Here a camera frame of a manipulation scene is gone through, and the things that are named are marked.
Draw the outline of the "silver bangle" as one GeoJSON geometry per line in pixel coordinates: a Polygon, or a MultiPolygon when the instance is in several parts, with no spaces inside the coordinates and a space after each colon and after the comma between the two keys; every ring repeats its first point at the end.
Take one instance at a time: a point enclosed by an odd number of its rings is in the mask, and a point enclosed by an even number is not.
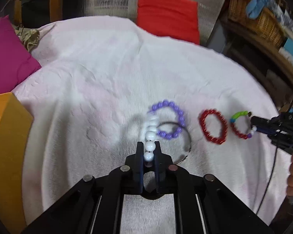
{"type": "Polygon", "coordinates": [[[180,165],[192,150],[193,142],[188,129],[175,121],[165,121],[157,126],[157,136],[163,152],[172,157],[173,163],[180,165]]]}

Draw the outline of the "wooden side table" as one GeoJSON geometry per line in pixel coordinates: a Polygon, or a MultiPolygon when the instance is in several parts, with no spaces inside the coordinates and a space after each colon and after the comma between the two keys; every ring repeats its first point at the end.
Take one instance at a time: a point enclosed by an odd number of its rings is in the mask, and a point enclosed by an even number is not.
{"type": "Polygon", "coordinates": [[[226,45],[222,53],[242,65],[268,92],[278,109],[293,98],[293,66],[278,50],[224,15],[226,45]]]}

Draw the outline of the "white pink bedspread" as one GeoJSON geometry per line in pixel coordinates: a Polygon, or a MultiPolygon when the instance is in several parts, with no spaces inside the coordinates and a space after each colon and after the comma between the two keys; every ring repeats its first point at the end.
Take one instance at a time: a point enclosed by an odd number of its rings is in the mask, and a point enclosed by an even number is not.
{"type": "Polygon", "coordinates": [[[156,37],[128,19],[92,16],[39,29],[32,56],[41,69],[13,91],[34,121],[22,171],[22,200],[31,223],[83,176],[107,175],[134,154],[147,112],[163,100],[184,112],[191,174],[211,173],[263,222],[285,198],[291,158],[260,133],[222,145],[206,141],[203,110],[229,119],[247,110],[271,118],[277,109],[242,66],[210,49],[156,37]]]}

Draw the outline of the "wicker basket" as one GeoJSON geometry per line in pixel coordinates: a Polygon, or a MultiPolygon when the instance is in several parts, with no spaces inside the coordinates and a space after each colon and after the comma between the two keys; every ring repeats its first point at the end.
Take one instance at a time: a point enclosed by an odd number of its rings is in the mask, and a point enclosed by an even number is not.
{"type": "Polygon", "coordinates": [[[285,33],[274,14],[264,8],[256,19],[246,14],[246,6],[251,0],[230,0],[228,19],[251,30],[276,48],[280,48],[285,40],[285,33]]]}

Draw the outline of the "blue cloth in basket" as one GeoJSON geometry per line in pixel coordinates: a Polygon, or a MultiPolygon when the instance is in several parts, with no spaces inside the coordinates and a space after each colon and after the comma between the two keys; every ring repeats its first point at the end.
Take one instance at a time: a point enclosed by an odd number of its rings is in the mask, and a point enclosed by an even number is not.
{"type": "Polygon", "coordinates": [[[268,3],[269,0],[251,0],[246,6],[246,16],[249,19],[255,20],[268,3]]]}

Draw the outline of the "red cushion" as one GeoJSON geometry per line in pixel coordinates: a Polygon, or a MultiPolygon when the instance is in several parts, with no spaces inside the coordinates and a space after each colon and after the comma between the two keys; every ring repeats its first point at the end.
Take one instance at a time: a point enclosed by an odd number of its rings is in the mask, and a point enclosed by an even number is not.
{"type": "Polygon", "coordinates": [[[156,35],[200,44],[198,3],[193,0],[138,0],[136,24],[156,35]]]}

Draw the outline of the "orange cardboard box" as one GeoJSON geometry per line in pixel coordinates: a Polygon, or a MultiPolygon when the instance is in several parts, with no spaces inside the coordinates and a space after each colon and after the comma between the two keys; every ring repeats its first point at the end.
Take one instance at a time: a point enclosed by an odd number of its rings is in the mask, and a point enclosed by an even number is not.
{"type": "Polygon", "coordinates": [[[26,228],[22,168],[32,122],[13,93],[0,94],[0,221],[10,233],[26,228]]]}

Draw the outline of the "magenta pillow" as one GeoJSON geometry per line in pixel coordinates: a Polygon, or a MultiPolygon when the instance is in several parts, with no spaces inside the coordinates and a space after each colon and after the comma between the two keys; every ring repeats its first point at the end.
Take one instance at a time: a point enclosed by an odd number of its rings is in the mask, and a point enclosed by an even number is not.
{"type": "Polygon", "coordinates": [[[41,69],[22,45],[8,17],[0,18],[0,94],[12,91],[41,69]]]}

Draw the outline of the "crumpled beige cloth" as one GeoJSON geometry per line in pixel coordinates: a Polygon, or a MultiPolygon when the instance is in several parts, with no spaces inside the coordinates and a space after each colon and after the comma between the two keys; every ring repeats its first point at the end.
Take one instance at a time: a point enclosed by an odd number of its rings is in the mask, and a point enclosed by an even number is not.
{"type": "Polygon", "coordinates": [[[16,27],[15,33],[28,52],[36,48],[40,41],[40,32],[35,28],[16,27]]]}

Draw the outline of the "wooden pillar cabinet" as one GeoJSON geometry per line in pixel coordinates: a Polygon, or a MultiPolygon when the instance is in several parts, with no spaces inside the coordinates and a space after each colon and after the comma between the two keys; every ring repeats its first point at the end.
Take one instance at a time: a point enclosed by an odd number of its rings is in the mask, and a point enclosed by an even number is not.
{"type": "Polygon", "coordinates": [[[62,3],[63,0],[8,0],[3,12],[16,26],[39,28],[63,19],[62,3]]]}

